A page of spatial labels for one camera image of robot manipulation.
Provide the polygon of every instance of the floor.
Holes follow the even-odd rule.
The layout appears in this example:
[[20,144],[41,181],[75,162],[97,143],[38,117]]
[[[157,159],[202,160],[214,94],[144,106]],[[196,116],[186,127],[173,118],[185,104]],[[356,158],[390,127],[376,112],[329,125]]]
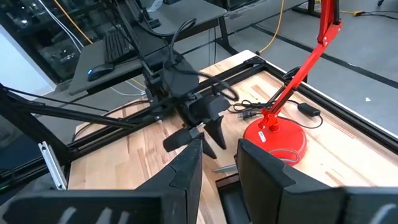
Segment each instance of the floor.
[[[287,1],[285,9],[301,2],[303,0]],[[398,1],[385,0],[379,9],[376,6],[376,0],[340,1],[340,9],[345,11],[398,11]],[[280,0],[261,0],[255,5],[230,12],[226,16],[226,23],[232,47],[238,51],[249,49],[253,52],[263,48],[272,38],[271,35],[264,32],[264,29],[275,31],[278,16],[274,15],[279,11],[279,7]],[[396,116],[396,111],[398,111],[398,98],[396,97],[398,95],[398,73],[396,72],[398,69],[398,63],[396,63],[398,45],[394,44],[394,38],[398,35],[396,29],[398,21],[376,16],[353,17],[350,14],[341,14],[341,18],[344,22],[343,29],[328,48],[327,54],[347,62],[350,66],[344,67],[321,58],[310,72],[308,83],[367,119],[398,134],[398,117]],[[286,11],[283,13],[279,34],[314,47],[317,43],[318,26],[319,19],[316,17]],[[184,54],[184,57],[196,70],[228,58],[230,54],[213,42],[215,35],[220,36],[219,30],[215,31],[216,34],[214,30],[210,30],[177,42],[175,49]],[[276,39],[262,54],[265,59],[284,70],[301,65],[308,55],[308,51],[281,39]],[[136,80],[143,83],[142,77],[138,77]],[[49,94],[48,97],[74,101],[106,110],[111,110],[137,98],[136,96],[122,96],[112,89],[87,97],[84,97],[85,94],[70,96],[67,86],[67,83],[60,86],[57,92]],[[113,88],[128,95],[139,94],[139,90],[127,83],[120,83]],[[103,113],[63,103],[44,102],[71,110]],[[38,116],[38,118],[65,144],[71,141],[75,126],[81,123],[46,116]],[[46,184],[48,181],[48,177],[42,180],[46,186],[49,186]]]

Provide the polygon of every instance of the keyboard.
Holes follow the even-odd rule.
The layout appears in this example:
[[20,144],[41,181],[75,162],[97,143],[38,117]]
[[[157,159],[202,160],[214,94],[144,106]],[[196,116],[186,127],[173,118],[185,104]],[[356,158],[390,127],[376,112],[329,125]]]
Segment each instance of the keyboard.
[[121,32],[122,30],[112,30],[104,38],[105,63],[116,65],[136,56],[134,47]]

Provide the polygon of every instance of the power adapter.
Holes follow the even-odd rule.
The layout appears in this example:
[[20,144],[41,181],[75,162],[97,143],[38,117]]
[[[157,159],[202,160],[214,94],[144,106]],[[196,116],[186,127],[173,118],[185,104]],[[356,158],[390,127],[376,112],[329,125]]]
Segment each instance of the power adapter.
[[320,116],[321,115],[321,111],[310,106],[308,103],[300,103],[299,105],[297,105],[297,109],[310,117],[315,117],[315,116]]

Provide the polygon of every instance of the computer mouse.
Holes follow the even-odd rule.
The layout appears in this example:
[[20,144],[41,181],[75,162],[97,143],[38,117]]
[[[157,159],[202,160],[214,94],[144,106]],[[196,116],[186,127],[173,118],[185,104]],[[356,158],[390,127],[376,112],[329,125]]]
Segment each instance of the computer mouse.
[[97,80],[104,75],[108,74],[109,72],[112,72],[114,69],[114,66],[112,64],[103,64],[103,65],[98,65],[92,69],[90,69],[87,72],[87,80],[89,82]]

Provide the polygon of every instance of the wooden board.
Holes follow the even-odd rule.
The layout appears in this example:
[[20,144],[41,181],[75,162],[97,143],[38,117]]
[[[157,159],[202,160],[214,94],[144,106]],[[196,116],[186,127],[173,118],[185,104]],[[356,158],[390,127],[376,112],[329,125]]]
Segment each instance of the wooden board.
[[[212,65],[203,72],[216,75],[255,56],[246,50]],[[266,102],[281,86],[270,74],[261,72],[236,84],[233,88],[241,100]],[[330,186],[397,186],[398,156],[320,108],[300,93],[292,100],[307,102],[321,109],[324,123],[317,129],[305,129],[308,151],[296,169]],[[133,106],[112,114],[125,117],[147,105]],[[216,151],[217,160],[203,157],[203,180],[198,223],[226,223],[215,181],[230,175],[215,174],[213,169],[231,165],[236,153],[238,139],[251,121],[243,121],[236,114],[224,112],[222,124],[227,150],[206,139]],[[319,118],[310,119],[287,103],[282,116],[294,119],[307,126],[315,126]],[[88,134],[99,125],[93,125],[82,133]],[[136,133],[72,162],[69,189],[135,189],[167,165],[181,149],[167,153],[162,141],[182,127],[178,116],[158,121]]]

